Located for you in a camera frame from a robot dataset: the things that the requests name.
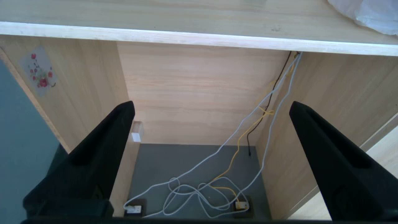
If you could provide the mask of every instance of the flower sticker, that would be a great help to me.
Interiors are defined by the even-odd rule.
[[[22,58],[20,65],[39,96],[44,96],[48,89],[57,84],[51,61],[42,46]]]

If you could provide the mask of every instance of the gray floor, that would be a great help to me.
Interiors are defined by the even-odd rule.
[[[206,156],[215,152],[218,146],[187,146],[187,145],[161,145],[161,144],[141,144],[137,157],[134,175],[132,178],[132,187],[129,197],[135,196],[145,191],[152,184],[168,181],[171,177],[176,177],[204,159]],[[207,160],[196,170],[180,179],[181,184],[190,184],[197,187],[199,183],[209,182],[212,178],[222,173],[229,166],[229,162],[235,153],[236,146],[226,146],[217,155]],[[249,184],[259,171],[257,154],[252,149],[251,157],[248,155],[247,147],[242,147],[237,155],[231,170],[226,174],[239,188]],[[219,186],[228,186],[225,182]],[[234,198],[232,193],[224,191],[228,199]],[[269,220],[270,213],[267,202],[264,185],[261,175],[245,192],[246,196],[252,198],[254,207],[254,220]],[[166,185],[156,187],[143,195],[141,198],[147,200],[147,214],[161,210],[163,202],[169,190]],[[218,193],[207,190],[208,200],[215,205],[224,203],[224,198]],[[170,210],[176,209],[185,200],[185,197],[179,196],[170,205]],[[217,215],[218,212],[208,209],[210,215]],[[171,217],[157,215],[158,218],[186,218],[186,219],[207,219],[203,212],[197,197],[192,197],[186,206]],[[232,218],[231,215],[225,215],[220,219]]]
[[[0,223],[20,223],[59,142],[1,60],[0,77]]]

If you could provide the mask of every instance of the wooden side panel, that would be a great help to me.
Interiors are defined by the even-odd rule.
[[[271,91],[288,52],[118,42],[143,143],[220,145]],[[242,126],[242,133],[261,115]],[[261,126],[251,134],[255,145]],[[236,145],[240,134],[228,144]]]
[[[38,46],[44,47],[58,76],[44,96],[37,94],[19,65]],[[128,100],[115,42],[4,35],[0,47],[6,64],[14,67],[13,75],[69,152],[116,105]]]
[[[289,217],[317,186],[289,118],[292,102],[309,105],[362,145],[398,112],[397,85],[396,57],[304,53],[292,92],[275,121],[262,172],[273,218]],[[275,105],[286,91],[285,83]],[[268,119],[257,143],[259,158],[270,122]]]
[[[134,166],[136,165],[139,146],[140,143],[133,142],[130,134],[126,143],[126,148],[124,149],[122,160],[120,161],[118,174],[114,180],[112,193],[109,198],[114,209],[114,217],[124,216],[123,205],[128,200],[132,174],[134,173]]]

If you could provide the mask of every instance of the plastic bag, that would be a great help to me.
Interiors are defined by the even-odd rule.
[[[397,0],[328,0],[343,15],[357,24],[382,34],[398,35]]]

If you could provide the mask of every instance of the wooden panel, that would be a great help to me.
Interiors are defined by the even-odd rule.
[[[294,100],[309,105],[362,145],[398,112],[398,58],[304,53],[291,94],[275,121],[262,173],[273,218],[287,218],[316,186],[289,118]],[[277,102],[287,91],[281,89]],[[268,135],[270,119],[261,136]],[[266,138],[257,143],[262,158]]]
[[[392,175],[398,178],[398,127],[393,129],[368,153],[376,162],[382,165]],[[331,220],[322,194],[319,192],[304,206],[300,207],[289,219],[295,220]]]
[[[129,134],[129,139],[127,140],[126,148],[124,149],[123,157],[120,161],[119,171],[114,180],[112,193],[109,198],[114,209],[114,217],[124,216],[123,205],[128,200],[132,174],[134,173],[134,166],[136,165],[139,146],[140,143],[133,142],[131,134]]]
[[[118,42],[118,48],[136,121],[145,126],[142,142],[162,144],[223,144],[272,89],[288,54],[129,42]],[[252,144],[260,131],[252,133]],[[239,133],[229,145],[236,145]]]
[[[44,96],[31,86],[19,60],[44,46],[58,82]],[[116,43],[0,36],[0,46],[15,67],[13,75],[25,83],[24,91],[55,127],[63,147],[71,151],[113,108],[128,100]]]
[[[0,34],[398,55],[326,0],[2,0]]]

